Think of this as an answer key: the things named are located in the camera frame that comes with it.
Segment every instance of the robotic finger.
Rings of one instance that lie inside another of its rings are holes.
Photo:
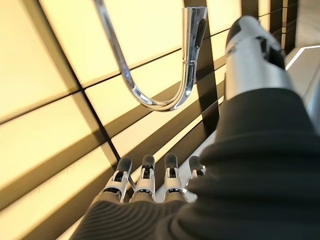
[[[167,153],[164,157],[165,164],[165,197],[164,203],[170,201],[187,201],[183,192],[184,188],[181,183],[178,170],[178,158],[173,153]]]
[[[131,167],[131,159],[129,157],[122,157],[113,176],[109,179],[104,189],[96,196],[93,203],[97,201],[108,201],[122,204],[127,191]]]
[[[152,155],[145,155],[142,160],[140,177],[130,202],[147,201],[153,203],[155,189],[155,158]]]
[[[198,178],[206,173],[206,168],[200,163],[199,159],[198,156],[192,156],[189,159],[189,167],[193,178]]]

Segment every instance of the white light strip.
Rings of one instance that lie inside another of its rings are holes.
[[[305,50],[304,47],[299,49],[299,51],[294,55],[294,57],[290,60],[290,62],[285,67],[286,71],[291,67],[292,64],[294,64],[294,62],[298,59],[298,57],[302,54],[304,50]]]
[[[290,62],[287,64],[285,67],[285,70],[287,71],[292,64],[297,60],[297,58],[303,53],[305,49],[315,49],[315,48],[320,48],[320,45],[315,45],[315,46],[304,46],[299,49],[299,51],[294,55],[294,57],[290,60]]]
[[[320,45],[315,45],[315,46],[305,46],[304,49],[316,49],[320,48]]]

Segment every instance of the wall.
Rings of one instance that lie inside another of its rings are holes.
[[[123,83],[92,1],[0,1],[1,239],[71,233],[122,156],[132,158],[134,186],[142,157],[152,154],[158,189],[164,155],[176,153],[182,165],[216,128],[232,23],[258,18],[262,4],[270,5],[266,28],[283,21],[270,12],[273,1],[263,0],[105,4],[134,80],[160,100],[172,97],[181,79],[181,9],[208,7],[191,97],[172,112],[140,105]],[[129,185],[127,198],[132,193]]]

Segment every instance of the chrome faucet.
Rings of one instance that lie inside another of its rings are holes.
[[[182,10],[182,80],[176,95],[166,101],[157,101],[144,95],[135,84],[103,0],[94,0],[98,15],[110,42],[113,54],[124,79],[124,83],[139,103],[153,111],[176,110],[187,100],[196,80],[197,59],[205,29],[207,8],[203,6],[185,7]]]

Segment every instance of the yellow backlit panel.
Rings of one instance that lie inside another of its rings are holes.
[[[1,239],[22,239],[110,167],[98,147],[45,181],[0,212]]]
[[[84,217],[81,217],[78,221],[76,221],[71,227],[69,227],[63,234],[61,234],[56,240],[69,240],[71,235],[75,232],[80,222]]]
[[[137,121],[127,129],[112,138],[112,142],[119,155],[125,156],[129,151],[139,145],[143,140],[161,128],[168,121],[190,106],[198,99],[197,85],[193,87],[188,100],[177,110],[159,112],[153,111],[141,120]]]
[[[215,84],[218,85],[219,83],[221,83],[223,80],[225,80],[225,73],[227,70],[227,66],[223,65],[222,67],[220,67],[219,69],[214,71],[214,75],[215,75]]]
[[[93,1],[40,2],[83,85],[119,72]],[[181,47],[182,0],[108,0],[105,4],[130,67]]]
[[[0,122],[69,93],[27,10],[0,1]]]
[[[229,30],[223,31],[217,35],[212,36],[211,39],[211,46],[212,46],[212,56],[213,61],[223,57],[225,55],[225,48],[227,42]]]
[[[270,0],[259,0],[258,6],[259,6],[259,16],[270,13],[270,8],[271,8]]]
[[[286,44],[286,34],[281,35],[281,48],[285,49],[285,44]]]
[[[270,30],[270,14],[264,15],[264,16],[260,16],[259,17],[259,21],[261,26],[269,31]]]
[[[91,132],[73,96],[0,125],[0,190]]]
[[[170,141],[168,141],[162,148],[160,148],[155,154],[153,154],[155,162],[159,161],[177,142],[179,142],[191,129],[193,129],[202,120],[202,115],[198,116],[188,126],[186,126],[181,132],[175,135]],[[132,180],[136,183],[140,176],[141,166],[135,170],[132,174]]]
[[[210,34],[231,27],[241,16],[241,0],[206,0]]]
[[[222,104],[222,102],[225,100],[225,96],[222,96],[218,99],[218,104]]]
[[[283,8],[282,9],[282,22],[287,21],[287,15],[288,15],[288,8]]]
[[[181,80],[181,51],[138,67],[131,74],[141,91],[153,97]],[[89,87],[85,92],[103,125],[139,105],[124,84],[122,76]]]

